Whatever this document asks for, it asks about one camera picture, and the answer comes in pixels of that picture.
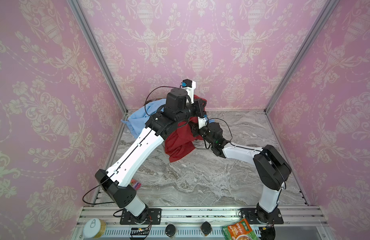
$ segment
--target wire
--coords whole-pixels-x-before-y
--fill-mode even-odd
[[[117,210],[113,213],[113,217],[122,217],[122,215],[116,216],[115,214],[122,211],[124,208],[121,208],[120,210]]]
[[[182,124],[181,126],[178,126],[177,128],[185,127],[185,126],[186,126],[186,124],[188,124],[188,123],[189,123],[189,120],[190,120],[190,119],[188,119],[188,120],[186,121],[186,123],[185,123],[185,124]]]
[[[282,180],[283,180],[283,182],[285,183],[285,190],[286,190],[286,181],[285,181],[285,179],[283,178],[283,176],[282,176],[281,172],[279,171],[279,169],[278,169],[277,165],[275,165],[275,164],[274,164],[274,166],[275,166],[275,168],[277,169],[278,173],[281,175]]]
[[[154,90],[159,89],[159,88],[176,88],[176,87],[160,86],[160,87],[157,87],[157,88],[153,89],[153,90],[148,94],[148,96],[147,96],[147,97],[146,97],[146,99],[145,99],[145,104],[144,104],[145,113],[146,113],[148,116],[151,116],[151,115],[150,115],[150,114],[148,114],[148,112],[146,112],[146,102],[148,101],[148,98],[149,98],[150,94],[152,94],[152,92],[154,92]]]
[[[206,149],[209,149],[209,148],[210,148],[210,146],[211,146],[211,144],[209,143],[209,147],[206,147],[206,141],[205,141],[205,138],[202,138],[202,139],[204,140],[205,148],[206,148]]]
[[[250,213],[250,212],[247,212],[247,214],[249,214],[253,219],[256,219],[256,218],[257,218],[257,216],[255,216],[254,214],[252,214],[252,213]],[[238,212],[238,217],[239,217],[239,218],[244,218],[244,213],[243,213],[243,211],[242,211],[242,210],[240,210],[240,211]]]
[[[99,186],[101,186],[102,184],[104,184],[104,182],[106,182],[109,178],[111,178],[112,176],[114,175],[114,173],[110,176],[110,177],[107,177],[103,182],[101,182],[100,184],[98,184],[97,186],[95,186],[94,188],[92,188],[91,190],[87,191],[83,196],[82,196],[82,201],[86,204],[90,204],[90,205],[100,205],[100,204],[112,204],[114,202],[100,202],[100,203],[90,203],[90,202],[87,202],[84,200],[84,197],[90,193],[91,191],[93,191],[94,189],[98,188]]]
[[[140,144],[141,144],[141,142],[142,141],[144,141],[145,140],[145,138],[150,134],[152,132],[152,129],[150,129],[150,131],[148,132],[148,134],[146,134],[146,136],[140,141]],[[125,158],[125,160],[124,161],[122,161],[121,162],[121,164],[117,167],[117,169],[115,170],[115,172],[118,170],[118,169],[120,169],[120,167],[121,167],[121,165],[128,159],[128,157],[134,152],[134,150],[136,149],[138,147],[138,145],[132,150],[132,152]],[[104,184],[109,178],[111,178],[114,174],[115,174],[115,172],[110,176],[110,177],[108,177],[108,178],[106,178],[103,182],[101,182],[99,185],[97,185],[97,186],[95,186],[94,188],[92,188],[91,190],[89,190],[89,191],[87,191],[83,196],[82,196],[82,201],[84,202],[84,203],[86,203],[86,204],[90,204],[90,205],[100,205],[100,204],[112,204],[112,203],[115,203],[115,202],[99,202],[99,203],[90,203],[90,202],[87,202],[87,201],[85,201],[84,200],[84,197],[88,194],[88,193],[90,193],[91,191],[93,191],[94,189],[96,189],[97,187],[99,187],[99,186],[101,186],[102,184]]]
[[[133,239],[134,237],[133,236],[141,236],[141,235],[145,235],[144,238],[137,238],[137,239],[142,239],[144,240],[145,238],[147,238],[150,234],[150,230],[152,229],[152,217],[150,215],[148,215],[148,217],[150,218],[150,223],[148,225],[148,227],[144,228],[144,230],[140,231],[140,232],[136,232],[136,233],[131,233],[130,232],[130,239]],[[146,229],[149,229],[148,233],[147,234],[142,234],[146,231]]]
[[[211,118],[211,119],[207,119],[207,121],[212,120],[212,119],[219,119],[219,120],[221,120],[221,121],[224,121],[224,122],[225,122],[225,120],[223,120],[223,119],[221,119],[221,118]],[[232,139],[233,139],[232,131],[230,131],[229,124],[227,124],[227,122],[225,122],[225,123],[226,123],[226,125],[227,125],[227,128],[229,129],[230,136],[232,137],[232,138],[230,139],[230,141],[232,141]]]
[[[240,146],[234,145],[232,142],[230,142],[230,144],[233,145],[233,146],[235,146],[235,147],[240,147],[240,148],[245,148],[245,149],[248,149],[248,150],[253,150],[253,151],[261,152],[261,151],[259,151],[257,149],[254,149],[254,148],[248,148],[248,147],[245,147],[245,146],[242,146],[242,145],[240,145]]]

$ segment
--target black cup lid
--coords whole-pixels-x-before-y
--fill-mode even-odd
[[[212,230],[212,228],[211,228],[210,223],[208,223],[208,222],[204,222],[204,223],[202,223],[202,225],[201,225],[201,231],[202,231],[204,234],[209,234],[209,233],[211,233],[211,230]]]
[[[173,224],[169,224],[166,226],[165,234],[167,236],[172,237],[174,236],[175,233],[176,233],[176,227]]]

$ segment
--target gray marble surface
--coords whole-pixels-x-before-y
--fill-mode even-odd
[[[275,137],[261,111],[211,111],[209,118],[224,119],[233,134],[232,142],[263,147],[271,144],[278,149]],[[230,139],[226,124],[220,120],[224,137]],[[114,162],[134,142],[125,127]],[[262,193],[262,182],[255,166],[215,156],[205,149],[203,141],[194,141],[190,154],[169,164],[157,157],[147,159],[134,175],[142,186],[138,196],[149,206],[186,205],[256,205]],[[103,194],[101,201],[110,198]],[[293,174],[287,189],[280,195],[280,204],[304,204]]]

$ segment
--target pink wallpaper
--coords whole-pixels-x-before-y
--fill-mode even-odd
[[[270,117],[337,239],[370,239],[370,0],[339,2]]]
[[[121,116],[66,1],[0,1],[0,239],[70,239]]]
[[[209,109],[263,109],[325,2],[80,0],[129,109],[186,78]]]

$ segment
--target snack bag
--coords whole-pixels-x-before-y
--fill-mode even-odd
[[[246,218],[222,228],[226,240],[259,240]]]

